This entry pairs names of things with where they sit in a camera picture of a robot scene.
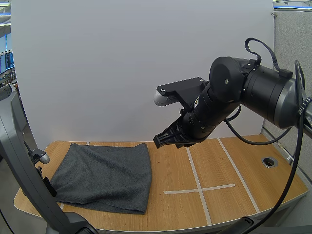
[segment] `folded towel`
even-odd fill
[[[145,214],[152,182],[147,145],[71,144],[51,179],[56,201],[87,209]]]

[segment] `computer monitor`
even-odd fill
[[[6,71],[5,55],[0,56],[0,74]]]
[[[13,53],[10,52],[5,54],[5,58],[6,58],[6,69],[8,70],[14,67]]]

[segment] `white wall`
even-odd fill
[[[155,106],[156,87],[208,79],[218,56],[254,58],[244,48],[248,37],[273,47],[271,11],[271,0],[65,0],[57,9],[15,0],[14,62],[37,145],[152,141],[181,109]],[[251,47],[272,66],[263,46]],[[234,126],[258,134],[262,121],[244,109]],[[229,135],[220,126],[213,137]]]

